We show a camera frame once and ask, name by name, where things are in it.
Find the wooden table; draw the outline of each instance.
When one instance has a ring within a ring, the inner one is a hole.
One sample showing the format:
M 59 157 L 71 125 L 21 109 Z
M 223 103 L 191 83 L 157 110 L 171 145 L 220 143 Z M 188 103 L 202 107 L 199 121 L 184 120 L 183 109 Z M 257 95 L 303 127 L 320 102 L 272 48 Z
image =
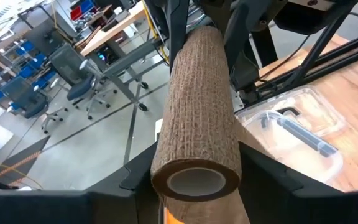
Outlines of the wooden table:
M 122 31 L 124 28 L 129 26 L 131 23 L 145 16 L 145 11 L 142 1 L 138 2 L 132 9 L 129 10 L 129 15 L 113 28 L 109 29 L 107 32 L 99 30 L 94 37 L 89 41 L 89 43 L 81 51 L 82 56 L 87 56 L 92 51 L 96 50 L 109 39 L 113 38 L 116 34 Z
M 98 26 L 97 28 L 95 28 L 94 31 L 92 31 L 92 33 L 90 33 L 89 36 L 87 36 L 86 38 L 78 41 L 77 43 L 75 43 L 74 45 L 74 48 L 77 50 L 77 51 L 80 51 L 80 50 L 83 50 L 84 47 L 86 47 L 89 42 L 92 40 L 92 38 L 99 32 L 99 30 L 101 30 L 102 27 L 101 26 Z
M 335 35 L 323 53 L 346 42 L 346 39 Z M 300 65 L 309 50 L 310 48 L 301 49 L 293 59 L 266 79 L 272 79 Z M 260 75 L 265 74 L 281 61 L 262 68 Z M 324 137 L 328 143 L 341 152 L 344 158 L 341 173 L 328 184 L 345 192 L 358 190 L 358 62 L 326 75 L 309 85 L 313 85 L 346 120 L 346 125 L 340 133 Z

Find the gray floor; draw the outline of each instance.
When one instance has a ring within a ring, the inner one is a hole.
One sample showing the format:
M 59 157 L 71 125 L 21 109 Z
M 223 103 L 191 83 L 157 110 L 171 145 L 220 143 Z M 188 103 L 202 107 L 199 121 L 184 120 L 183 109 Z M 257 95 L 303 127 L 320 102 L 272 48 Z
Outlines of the gray floor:
M 358 5 L 353 11 L 358 12 Z M 143 23 L 139 28 L 142 38 L 138 36 L 125 41 L 121 44 L 122 49 L 129 52 L 143 43 L 146 27 Z M 349 16 L 338 34 L 349 40 L 357 38 L 358 17 Z M 277 27 L 272 28 L 272 36 L 279 58 L 291 54 L 305 38 Z M 306 45 L 313 44 L 318 36 L 312 35 Z M 135 64 L 134 69 L 141 71 L 159 60 L 159 56 L 153 53 L 144 64 Z M 53 90 L 51 95 L 55 95 L 55 98 L 51 110 L 60 106 L 68 106 L 70 110 L 63 114 L 63 122 L 51 126 L 52 136 L 45 147 L 46 151 L 35 162 L 29 177 L 44 189 L 81 190 L 113 173 L 154 142 L 155 122 L 162 118 L 168 80 L 169 69 L 164 64 L 144 75 L 143 81 L 150 88 L 140 89 L 139 97 L 149 107 L 148 112 L 136 110 L 118 92 L 106 96 L 111 107 L 96 108 L 92 121 L 86 119 L 84 108 L 76 110 L 70 106 L 64 90 Z M 139 88 L 136 83 L 131 83 L 130 89 L 136 94 Z M 2 115 L 0 125 L 11 130 L 14 137 L 0 150 L 0 161 L 45 137 L 40 130 L 41 122 L 42 118 L 26 120 L 12 114 Z M 25 179 L 23 182 L 37 187 L 31 180 Z

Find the clear plastic lid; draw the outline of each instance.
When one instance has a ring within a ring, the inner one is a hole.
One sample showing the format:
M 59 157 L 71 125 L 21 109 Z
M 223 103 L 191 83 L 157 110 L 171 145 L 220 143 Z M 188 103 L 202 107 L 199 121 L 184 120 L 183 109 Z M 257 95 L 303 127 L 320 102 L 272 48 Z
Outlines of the clear plastic lid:
M 276 111 L 257 113 L 242 125 L 273 157 L 320 182 L 340 172 L 340 152 L 317 135 Z
M 259 111 L 278 111 L 318 136 L 335 133 L 345 126 L 345 119 L 313 86 L 302 86 L 260 102 L 236 113 L 247 121 Z

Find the office chair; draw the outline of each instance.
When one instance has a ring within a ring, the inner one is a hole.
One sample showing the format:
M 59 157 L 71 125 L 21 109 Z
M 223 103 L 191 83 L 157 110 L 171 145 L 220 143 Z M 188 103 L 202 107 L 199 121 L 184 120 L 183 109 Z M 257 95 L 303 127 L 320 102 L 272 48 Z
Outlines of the office chair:
M 103 79 L 101 75 L 80 70 L 81 64 L 83 62 L 87 64 L 89 61 L 77 54 L 70 44 L 64 44 L 58 48 L 49 56 L 49 60 L 58 74 L 71 86 L 71 89 L 69 89 L 67 93 L 67 100 L 72 101 L 89 98 L 86 108 L 89 120 L 93 119 L 90 115 L 90 111 L 95 101 L 104 104 L 107 108 L 110 107 L 110 104 L 106 103 L 102 97 L 110 91 L 117 93 L 117 90 L 103 90 L 99 85 Z
M 16 107 L 22 110 L 23 117 L 38 118 L 43 114 L 46 116 L 42 122 L 41 130 L 45 134 L 48 134 L 47 126 L 52 121 L 63 121 L 63 118 L 59 117 L 58 113 L 62 110 L 68 111 L 67 108 L 60 108 L 56 111 L 48 113 L 49 103 L 52 100 L 48 95 L 40 91 L 39 86 L 32 86 L 27 83 L 22 77 L 15 77 L 1 88 L 1 91 L 12 100 L 12 103 Z M 8 107 L 7 112 L 11 112 L 14 106 Z

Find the chair base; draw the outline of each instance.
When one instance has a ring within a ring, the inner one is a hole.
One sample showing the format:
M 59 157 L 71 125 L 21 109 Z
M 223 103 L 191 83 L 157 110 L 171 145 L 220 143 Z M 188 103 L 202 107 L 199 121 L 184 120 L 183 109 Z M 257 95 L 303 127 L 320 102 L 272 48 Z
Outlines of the chair base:
M 88 101 L 88 105 L 86 106 L 86 115 L 89 120 L 93 119 L 93 117 L 90 115 L 90 113 L 91 113 L 92 107 L 94 106 L 95 102 L 98 102 L 99 104 L 103 104 L 107 108 L 110 107 L 110 104 L 107 103 L 104 99 L 102 99 L 102 97 L 104 97 L 107 93 L 109 93 L 111 91 L 113 93 L 117 93 L 117 90 L 115 90 L 115 89 L 108 89 L 108 90 L 101 91 L 99 93 L 94 92 L 90 96 L 90 100 Z
M 41 130 L 44 131 L 44 134 L 48 134 L 48 124 L 50 121 L 63 121 L 63 118 L 58 115 L 61 111 L 68 111 L 67 108 L 59 108 L 58 110 L 55 110 L 51 113 L 45 113 L 47 116 L 46 119 L 42 122 Z

